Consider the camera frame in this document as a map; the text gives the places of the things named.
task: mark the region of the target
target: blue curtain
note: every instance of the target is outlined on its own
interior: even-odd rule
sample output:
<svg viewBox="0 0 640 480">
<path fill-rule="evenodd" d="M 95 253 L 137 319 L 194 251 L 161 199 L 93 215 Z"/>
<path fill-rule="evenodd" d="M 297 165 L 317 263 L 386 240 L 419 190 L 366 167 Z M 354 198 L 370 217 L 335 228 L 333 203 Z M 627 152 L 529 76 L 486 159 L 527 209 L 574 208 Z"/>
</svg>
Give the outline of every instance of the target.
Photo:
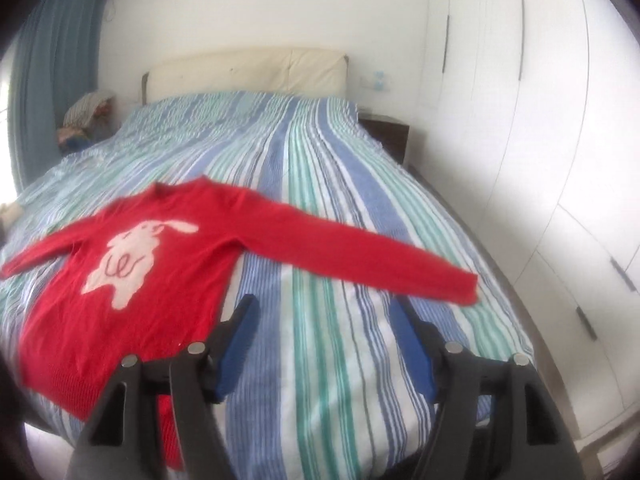
<svg viewBox="0 0 640 480">
<path fill-rule="evenodd" d="M 42 0 L 18 33 L 7 117 L 18 192 L 60 161 L 56 129 L 97 88 L 103 9 L 104 0 Z"/>
</svg>

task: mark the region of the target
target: striped bedsheet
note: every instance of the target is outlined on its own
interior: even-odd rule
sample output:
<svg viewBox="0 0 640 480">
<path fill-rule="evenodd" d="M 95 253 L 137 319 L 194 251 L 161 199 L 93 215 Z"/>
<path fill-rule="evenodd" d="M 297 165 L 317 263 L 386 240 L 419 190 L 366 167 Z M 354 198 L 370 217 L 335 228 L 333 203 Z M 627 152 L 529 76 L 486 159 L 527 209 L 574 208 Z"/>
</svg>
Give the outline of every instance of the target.
<svg viewBox="0 0 640 480">
<path fill-rule="evenodd" d="M 532 356 L 468 237 L 358 125 L 355 105 L 338 98 L 220 92 L 140 108 L 112 139 L 63 159 L 21 194 L 26 214 L 0 264 L 117 197 L 202 174 L 415 244 L 478 273 L 476 306 L 413 298 L 414 307 L 447 340 L 476 354 Z M 0 348 L 16 374 L 24 319 L 62 264 L 59 258 L 0 282 Z M 238 387 L 214 410 L 239 478 L 369 478 L 425 444 L 434 408 L 415 392 L 399 356 L 387 292 L 251 253 L 238 261 L 223 317 L 247 292 L 262 308 L 257 337 Z M 73 443 L 82 424 L 28 394 Z M 479 417 L 488 410 L 479 403 Z"/>
</svg>

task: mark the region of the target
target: beige headboard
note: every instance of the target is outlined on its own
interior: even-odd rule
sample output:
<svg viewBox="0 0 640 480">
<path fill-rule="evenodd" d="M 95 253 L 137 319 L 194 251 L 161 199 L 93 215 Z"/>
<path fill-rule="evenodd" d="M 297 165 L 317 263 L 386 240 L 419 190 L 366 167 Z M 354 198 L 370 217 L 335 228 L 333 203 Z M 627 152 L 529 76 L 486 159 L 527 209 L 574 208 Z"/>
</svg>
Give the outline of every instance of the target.
<svg viewBox="0 0 640 480">
<path fill-rule="evenodd" d="M 162 63 L 142 78 L 143 103 L 233 90 L 345 97 L 348 59 L 321 48 L 243 48 Z"/>
</svg>

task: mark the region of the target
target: sweater sleeve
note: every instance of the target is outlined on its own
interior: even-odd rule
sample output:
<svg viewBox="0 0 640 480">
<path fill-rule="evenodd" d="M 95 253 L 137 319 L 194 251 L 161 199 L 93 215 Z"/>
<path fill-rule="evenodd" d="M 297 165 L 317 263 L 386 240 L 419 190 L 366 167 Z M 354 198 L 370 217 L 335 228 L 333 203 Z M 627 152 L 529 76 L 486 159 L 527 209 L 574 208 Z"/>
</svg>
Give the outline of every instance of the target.
<svg viewBox="0 0 640 480">
<path fill-rule="evenodd" d="M 92 232 L 94 224 L 95 217 L 89 216 L 30 245 L 2 266 L 0 279 L 5 280 L 9 276 L 36 267 L 56 256 L 71 252 L 75 244 L 87 238 Z"/>
<path fill-rule="evenodd" d="M 243 189 L 232 228 L 254 253 L 316 274 L 396 294 L 471 305 L 478 277 L 435 254 L 363 229 L 316 218 Z"/>
</svg>

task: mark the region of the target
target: bed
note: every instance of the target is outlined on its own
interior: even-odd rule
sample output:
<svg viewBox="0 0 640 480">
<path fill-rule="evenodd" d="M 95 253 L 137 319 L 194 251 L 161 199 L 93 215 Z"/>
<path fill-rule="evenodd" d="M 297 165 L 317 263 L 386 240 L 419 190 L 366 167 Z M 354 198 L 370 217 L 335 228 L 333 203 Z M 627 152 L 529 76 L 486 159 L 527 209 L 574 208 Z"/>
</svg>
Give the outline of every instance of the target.
<svg viewBox="0 0 640 480">
<path fill-rule="evenodd" d="M 356 105 L 343 98 L 347 69 L 344 54 L 318 49 L 215 53 L 152 69 L 145 77 L 148 104 L 113 138 L 65 157 L 20 195 L 26 214 L 9 232 L 0 264 L 117 197 L 155 181 L 205 175 L 476 272 L 475 306 L 412 298 L 415 309 L 445 339 L 476 354 L 533 358 L 510 300 L 473 242 L 358 125 Z M 258 80 L 250 75 L 257 70 Z M 18 382 L 21 327 L 62 265 L 59 258 L 0 282 L 0 348 Z M 434 407 L 407 375 L 388 322 L 387 292 L 246 253 L 223 319 L 248 292 L 262 310 L 256 339 L 236 390 L 214 409 L 239 478 L 375 477 L 424 446 Z M 26 393 L 74 443 L 82 422 Z M 489 400 L 481 399 L 478 419 L 488 413 Z"/>
</svg>

